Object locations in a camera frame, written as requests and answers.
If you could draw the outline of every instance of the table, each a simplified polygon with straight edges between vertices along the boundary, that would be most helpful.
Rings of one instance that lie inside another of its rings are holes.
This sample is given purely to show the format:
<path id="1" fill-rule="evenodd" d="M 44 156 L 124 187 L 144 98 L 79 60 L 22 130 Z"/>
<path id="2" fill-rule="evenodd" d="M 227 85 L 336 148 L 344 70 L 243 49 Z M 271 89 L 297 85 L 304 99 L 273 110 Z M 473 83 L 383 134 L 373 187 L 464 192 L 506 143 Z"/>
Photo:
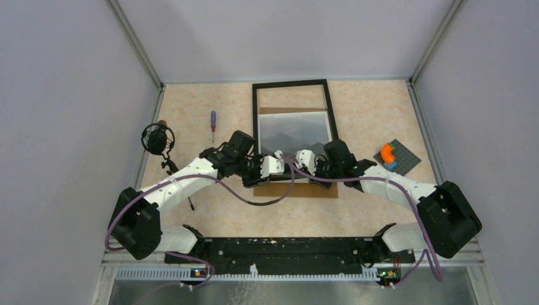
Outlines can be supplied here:
<path id="1" fill-rule="evenodd" d="M 329 81 L 339 137 L 357 159 L 373 159 L 383 144 L 398 139 L 422 161 L 406 177 L 435 183 L 411 99 L 404 80 Z M 272 100 L 273 107 L 305 105 L 320 88 L 275 88 L 259 92 L 259 103 Z M 179 168 L 211 147 L 210 111 L 217 111 L 215 146 L 227 141 L 235 130 L 252 134 L 252 83 L 167 85 L 159 119 L 167 121 L 176 136 L 171 157 Z M 142 187 L 167 175 L 162 157 L 149 156 Z M 252 189 L 244 189 L 241 178 L 226 179 L 234 190 L 254 201 Z M 268 207 L 253 207 L 238 201 L 220 185 L 192 195 L 176 206 L 164 224 L 189 224 L 204 236 L 299 237 L 369 236 L 391 222 L 414 221 L 411 211 L 371 194 L 344 185 L 338 199 L 286 198 Z"/>

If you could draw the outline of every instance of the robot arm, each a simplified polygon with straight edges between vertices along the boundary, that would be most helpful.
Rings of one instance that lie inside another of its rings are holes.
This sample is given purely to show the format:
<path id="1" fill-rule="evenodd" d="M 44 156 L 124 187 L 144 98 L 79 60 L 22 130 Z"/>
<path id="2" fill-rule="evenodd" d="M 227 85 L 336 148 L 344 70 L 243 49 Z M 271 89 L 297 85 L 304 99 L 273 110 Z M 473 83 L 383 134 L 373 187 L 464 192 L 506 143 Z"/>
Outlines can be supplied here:
<path id="1" fill-rule="evenodd" d="M 244 187 L 255 187 L 268 183 L 272 177 L 293 170 L 283 160 L 280 152 L 276 152 L 274 156 L 249 156 L 254 144 L 255 140 L 251 136 L 236 131 L 229 142 L 223 143 L 218 149 L 211 147 L 204 150 L 188 166 L 165 180 L 140 191 L 125 189 L 118 198 L 111 223 L 133 199 L 143 192 L 152 189 L 155 191 L 141 197 L 129 208 L 113 228 L 112 236 L 136 259 L 143 259 L 155 250 L 189 253 L 198 240 L 198 232 L 190 227 L 165 229 L 160 225 L 161 218 L 174 206 L 200 189 L 234 174 L 242 177 Z M 326 144 L 324 150 L 327 156 L 325 160 L 316 160 L 311 151 L 299 151 L 294 165 L 304 173 L 311 174 L 313 178 L 377 177 L 379 180 L 345 182 L 345 185 L 365 193 L 378 194 L 410 208 L 402 191 L 388 181 L 392 180 L 404 186 L 417 204 L 421 220 L 436 252 L 441 256 L 452 257 L 481 230 L 481 223 L 455 184 L 424 184 L 389 172 L 372 161 L 357 161 L 342 140 Z M 179 177 L 199 174 L 205 177 L 175 181 Z M 331 186 L 331 182 L 313 179 L 310 179 L 310 182 L 327 188 Z M 391 226 L 383 233 L 382 239 L 391 252 L 426 248 L 417 223 Z"/>

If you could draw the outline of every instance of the wall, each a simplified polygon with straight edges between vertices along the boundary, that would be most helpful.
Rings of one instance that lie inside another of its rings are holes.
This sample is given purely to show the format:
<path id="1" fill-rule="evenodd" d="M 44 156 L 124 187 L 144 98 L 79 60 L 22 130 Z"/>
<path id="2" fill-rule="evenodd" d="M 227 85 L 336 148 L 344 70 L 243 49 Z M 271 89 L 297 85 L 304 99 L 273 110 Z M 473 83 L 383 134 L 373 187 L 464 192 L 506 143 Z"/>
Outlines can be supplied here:
<path id="1" fill-rule="evenodd" d="M 536 304 L 539 2 L 468 1 L 418 85 L 505 304 Z"/>
<path id="2" fill-rule="evenodd" d="M 166 83 L 407 78 L 452 0 L 119 0 Z"/>
<path id="3" fill-rule="evenodd" d="M 0 8 L 0 304 L 86 304 L 157 90 L 103 0 Z"/>

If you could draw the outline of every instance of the black picture frame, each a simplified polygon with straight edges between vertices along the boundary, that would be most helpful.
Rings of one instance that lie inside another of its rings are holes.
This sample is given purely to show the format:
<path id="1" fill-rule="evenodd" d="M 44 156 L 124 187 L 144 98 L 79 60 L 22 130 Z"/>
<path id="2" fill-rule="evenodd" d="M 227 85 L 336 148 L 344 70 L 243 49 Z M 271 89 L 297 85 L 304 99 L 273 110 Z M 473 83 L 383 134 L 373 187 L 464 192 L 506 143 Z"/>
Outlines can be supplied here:
<path id="1" fill-rule="evenodd" d="M 324 99 L 327 108 L 327 116 L 329 120 L 329 128 L 331 130 L 331 137 L 333 140 L 339 138 L 337 131 L 337 123 L 335 122 L 335 115 L 333 114 L 333 105 L 331 104 L 331 96 L 329 95 L 329 87 L 327 86 L 327 79 L 308 79 L 303 81 L 279 81 L 275 83 L 258 83 L 252 85 L 252 109 L 253 109 L 253 137 L 256 139 L 257 144 L 254 146 L 254 153 L 259 154 L 259 130 L 258 130 L 258 90 L 270 89 L 270 88 L 286 88 L 286 87 L 300 87 L 300 86 L 316 86 L 322 85 L 324 89 Z"/>

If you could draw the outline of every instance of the cable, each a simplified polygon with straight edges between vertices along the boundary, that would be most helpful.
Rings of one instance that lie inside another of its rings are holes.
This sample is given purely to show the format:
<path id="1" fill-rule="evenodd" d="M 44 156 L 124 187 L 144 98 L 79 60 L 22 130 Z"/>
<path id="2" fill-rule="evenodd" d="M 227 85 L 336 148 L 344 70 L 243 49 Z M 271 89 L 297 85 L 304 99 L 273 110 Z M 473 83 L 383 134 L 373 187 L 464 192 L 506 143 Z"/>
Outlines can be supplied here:
<path id="1" fill-rule="evenodd" d="M 292 188 L 294 187 L 294 171 L 291 171 L 291 174 L 292 174 L 292 177 L 290 179 L 290 186 L 288 188 L 288 190 L 279 198 L 275 199 L 275 200 L 270 200 L 270 201 L 267 201 L 267 202 L 253 202 L 253 201 L 249 201 L 243 197 L 241 197 L 238 193 L 236 193 L 232 188 L 230 188 L 226 183 L 224 183 L 223 181 L 219 180 L 218 178 L 215 178 L 215 177 L 212 177 L 212 176 L 209 176 L 209 175 L 202 175 L 202 174 L 193 174 L 193 175 L 185 175 L 185 176 L 182 176 L 182 177 L 177 177 L 176 179 L 170 179 L 168 181 L 165 181 L 164 183 L 162 184 L 158 184 L 150 189 L 148 189 L 146 192 L 143 192 L 141 194 L 139 194 L 137 197 L 133 198 L 131 201 L 129 201 L 129 203 L 123 207 L 121 209 L 121 211 L 119 211 L 118 215 L 114 218 L 114 220 L 111 222 L 111 225 L 109 226 L 109 229 L 107 230 L 107 234 L 105 235 L 105 248 L 108 250 L 108 251 L 119 251 L 119 250 L 124 250 L 123 247 L 111 247 L 110 246 L 110 239 L 111 239 L 111 235 L 113 233 L 113 229 L 114 227 L 116 227 L 116 225 L 118 224 L 119 220 L 125 215 L 125 213 L 136 203 L 138 202 L 140 199 L 142 199 L 144 196 L 147 196 L 148 194 L 151 194 L 155 191 L 157 191 L 158 189 L 162 188 L 163 186 L 167 186 L 169 184 L 172 183 L 171 180 L 175 180 L 175 181 L 180 181 L 180 180 L 184 180 L 184 179 L 192 179 L 192 178 L 206 178 L 206 179 L 210 179 L 210 180 L 213 180 L 217 183 L 219 183 L 222 187 L 224 187 L 227 191 L 229 191 L 232 195 L 234 195 L 236 198 L 238 198 L 240 201 L 242 202 L 245 202 L 247 203 L 248 205 L 254 205 L 256 207 L 265 207 L 265 206 L 268 206 L 268 205 L 272 205 L 272 204 L 275 204 L 275 203 L 278 203 L 279 201 L 283 200 L 286 198 L 286 196 L 288 196 L 290 194 L 290 192 L 292 191 Z"/>
<path id="2" fill-rule="evenodd" d="M 191 288 L 191 289 L 200 288 L 200 287 L 206 285 L 210 281 L 210 279 L 213 278 L 214 275 L 215 275 L 215 267 L 214 267 L 214 265 L 210 264 L 210 262 L 208 262 L 208 261 L 204 261 L 203 259 L 199 259 L 197 257 L 193 257 L 193 256 L 190 256 L 190 255 L 179 254 L 179 253 L 176 253 L 176 252 L 168 252 L 167 251 L 166 254 L 172 255 L 172 256 L 175 256 L 175 257 L 179 257 L 181 259 L 187 259 L 189 261 L 200 262 L 202 264 L 205 264 L 208 267 L 208 269 L 210 270 L 210 274 L 208 275 L 208 277 L 206 277 L 202 282 L 196 284 L 195 286 L 190 286 L 189 285 L 188 287 Z M 171 282 L 168 282 L 168 283 L 163 283 L 163 284 L 153 288 L 152 290 L 146 292 L 145 294 L 143 294 L 142 297 L 140 297 L 136 302 L 133 303 L 133 305 L 139 304 L 140 302 L 142 302 L 144 299 L 146 299 L 147 297 L 149 297 L 151 294 L 153 294 L 154 292 L 156 292 L 159 289 L 162 289 L 162 288 L 165 288 L 165 287 L 168 287 L 168 286 L 176 286 L 176 285 L 180 285 L 180 287 L 183 287 L 185 284 L 183 284 L 180 281 L 171 281 Z"/>
<path id="3" fill-rule="evenodd" d="M 285 160 L 285 162 L 289 165 L 290 169 L 292 169 L 292 172 L 297 172 L 302 176 L 305 176 L 312 180 L 317 180 L 320 182 L 356 182 L 361 180 L 375 180 L 375 181 L 382 181 L 382 182 L 389 182 L 389 184 L 397 187 L 402 191 L 406 199 L 408 200 L 408 203 L 410 204 L 410 208 L 412 209 L 412 212 L 414 213 L 414 216 L 416 217 L 416 220 L 418 221 L 418 224 L 420 225 L 421 232 L 423 233 L 423 237 L 425 239 L 425 243 L 428 247 L 428 252 L 424 252 L 426 254 L 426 258 L 428 260 L 428 263 L 430 265 L 430 270 L 432 271 L 432 274 L 438 281 L 442 281 L 444 279 L 444 275 L 442 272 L 442 268 L 440 267 L 440 262 L 438 261 L 438 257 L 436 256 L 436 252 L 434 251 L 434 246 L 432 245 L 432 242 L 430 241 L 430 238 L 428 237 L 428 233 L 426 232 L 425 225 L 423 224 L 423 221 L 421 221 L 421 217 L 419 215 L 418 209 L 416 208 L 416 205 L 414 204 L 413 199 L 410 197 L 410 194 L 407 192 L 407 190 L 404 188 L 404 186 L 396 183 L 392 180 L 387 180 L 380 177 L 355 177 L 355 178 L 342 178 L 342 179 L 325 179 L 325 178 L 319 178 L 312 176 L 308 173 L 304 173 L 300 171 L 292 162 L 289 160 Z"/>

